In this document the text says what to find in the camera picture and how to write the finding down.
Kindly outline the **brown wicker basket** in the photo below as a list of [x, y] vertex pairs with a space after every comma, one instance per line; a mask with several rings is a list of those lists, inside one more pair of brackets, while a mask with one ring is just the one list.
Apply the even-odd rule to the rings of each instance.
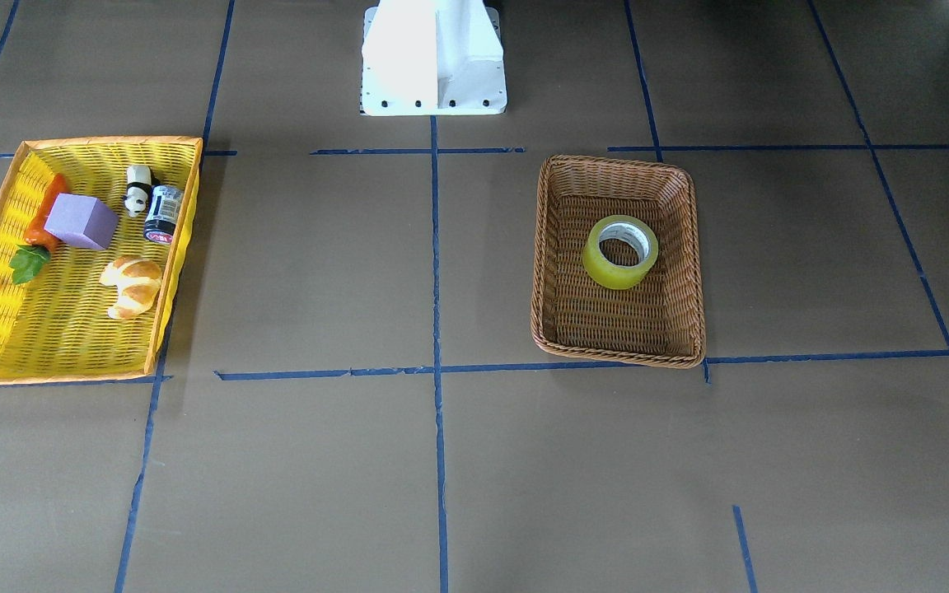
[[[660, 243], [640, 284], [611, 290], [582, 265], [592, 226], [636, 217]], [[633, 265], [618, 240], [607, 259]], [[546, 159], [537, 185], [531, 335], [544, 352], [645, 367], [697, 367], [707, 352], [695, 184], [679, 166], [595, 156]]]

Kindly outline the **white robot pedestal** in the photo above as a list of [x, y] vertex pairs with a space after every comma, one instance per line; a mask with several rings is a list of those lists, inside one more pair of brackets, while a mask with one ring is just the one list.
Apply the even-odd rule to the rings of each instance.
[[381, 1], [364, 12], [359, 111], [490, 116], [508, 105], [497, 1]]

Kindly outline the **toy croissant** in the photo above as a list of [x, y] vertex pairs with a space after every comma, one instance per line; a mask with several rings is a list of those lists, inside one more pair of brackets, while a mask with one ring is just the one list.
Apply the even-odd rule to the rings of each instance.
[[106, 314], [112, 320], [132, 320], [149, 311], [161, 290], [162, 267], [154, 260], [121, 256], [105, 266], [99, 278], [101, 286], [117, 290], [115, 303]]

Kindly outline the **yellow woven basket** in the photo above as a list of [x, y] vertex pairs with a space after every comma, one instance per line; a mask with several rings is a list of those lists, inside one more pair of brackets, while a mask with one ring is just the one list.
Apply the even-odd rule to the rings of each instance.
[[[150, 376], [172, 315], [192, 236], [203, 139], [106, 136], [23, 140], [0, 188], [0, 385], [121, 381]], [[125, 171], [150, 166], [182, 191], [180, 220], [169, 245], [144, 239], [143, 224], [122, 217], [110, 247], [64, 246], [33, 281], [12, 284], [10, 259], [37, 213], [46, 188], [62, 176], [72, 191], [124, 213]], [[116, 258], [139, 256], [163, 273], [153, 307], [132, 320], [112, 320], [115, 290], [101, 285]]]

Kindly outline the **toy carrot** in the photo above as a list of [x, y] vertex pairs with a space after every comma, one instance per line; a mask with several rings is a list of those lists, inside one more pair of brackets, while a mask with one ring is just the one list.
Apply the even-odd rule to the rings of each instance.
[[53, 254], [63, 243], [62, 240], [46, 229], [50, 211], [61, 193], [69, 191], [69, 183], [63, 174], [56, 174], [43, 192], [37, 213], [27, 225], [22, 240], [10, 259], [12, 285], [22, 285], [38, 277], [42, 268], [48, 265]]

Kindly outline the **yellow tape roll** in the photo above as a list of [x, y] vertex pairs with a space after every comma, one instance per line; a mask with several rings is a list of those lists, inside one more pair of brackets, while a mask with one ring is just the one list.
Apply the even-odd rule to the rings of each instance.
[[[618, 265], [607, 259], [601, 244], [618, 240], [637, 253], [633, 265]], [[628, 290], [640, 284], [655, 266], [660, 243], [654, 231], [636, 217], [611, 215], [599, 219], [582, 248], [582, 265], [591, 280], [611, 290]]]

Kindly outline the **purple foam block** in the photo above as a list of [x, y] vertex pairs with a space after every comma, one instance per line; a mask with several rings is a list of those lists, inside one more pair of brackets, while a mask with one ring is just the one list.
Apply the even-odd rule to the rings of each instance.
[[43, 229], [71, 247], [108, 250], [119, 215], [94, 196], [59, 193]]

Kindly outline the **small dark can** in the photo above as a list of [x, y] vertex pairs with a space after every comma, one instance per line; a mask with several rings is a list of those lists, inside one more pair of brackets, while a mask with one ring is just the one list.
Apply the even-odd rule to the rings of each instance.
[[174, 185], [154, 185], [144, 218], [144, 240], [159, 245], [173, 243], [184, 192]]

